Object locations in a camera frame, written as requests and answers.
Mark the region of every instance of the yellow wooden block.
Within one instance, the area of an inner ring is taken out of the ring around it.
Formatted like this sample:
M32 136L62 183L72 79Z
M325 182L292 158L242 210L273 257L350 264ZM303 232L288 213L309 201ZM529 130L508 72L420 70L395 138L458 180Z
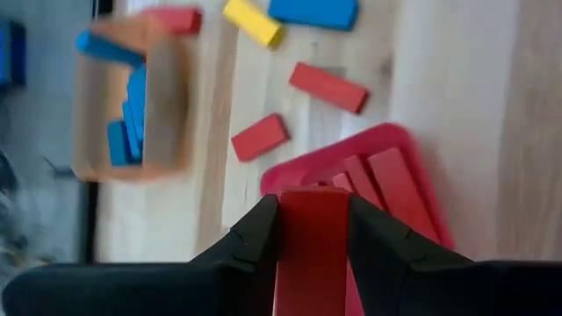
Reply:
M247 0L228 1L222 14L266 47L275 48L281 42L281 24L261 13Z

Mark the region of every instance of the red plastic tray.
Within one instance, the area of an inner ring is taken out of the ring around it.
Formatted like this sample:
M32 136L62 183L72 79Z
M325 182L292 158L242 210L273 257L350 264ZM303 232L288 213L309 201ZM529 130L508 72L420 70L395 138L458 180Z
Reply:
M454 248L447 226L441 219L441 210L429 178L422 167L416 142L402 126L383 123L360 132L346 140L304 154L267 170L261 181L261 193L278 194L286 186L332 183L332 178L345 168L342 161L354 154L367 159L387 149L400 149L412 178L419 189L422 202L429 213L441 245Z

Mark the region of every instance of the wooden table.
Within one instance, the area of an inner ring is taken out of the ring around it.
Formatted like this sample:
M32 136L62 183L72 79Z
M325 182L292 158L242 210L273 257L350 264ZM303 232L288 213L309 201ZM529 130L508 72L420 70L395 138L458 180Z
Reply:
M190 43L189 168L154 183L104 183L98 260L190 260L256 203L267 168L385 120L420 141L459 252L562 258L560 2L363 0L355 31L291 25L273 52L223 19L223 1L202 3ZM369 87L363 114L291 87L297 61ZM238 162L230 137L274 111L292 141Z

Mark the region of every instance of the cardboard box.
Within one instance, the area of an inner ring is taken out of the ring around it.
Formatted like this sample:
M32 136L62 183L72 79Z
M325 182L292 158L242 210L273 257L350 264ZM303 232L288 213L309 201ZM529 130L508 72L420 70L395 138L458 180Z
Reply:
M73 170L83 180L141 181L185 167L187 117L186 43L162 31L152 18L95 22L90 30L147 56L147 102L141 165L113 167L107 124L122 118L131 68L89 56L79 56L75 100Z

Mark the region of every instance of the gray floor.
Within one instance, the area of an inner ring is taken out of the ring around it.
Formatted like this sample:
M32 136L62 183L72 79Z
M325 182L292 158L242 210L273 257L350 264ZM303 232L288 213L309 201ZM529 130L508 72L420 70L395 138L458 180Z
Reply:
M0 104L0 148L23 188L17 212L24 214L34 256L72 262L79 249L81 184L55 180L47 161L63 168L71 163L74 42L91 20L91 0L0 1L0 16L23 23L27 31L27 86ZM33 265L29 259L26 266Z

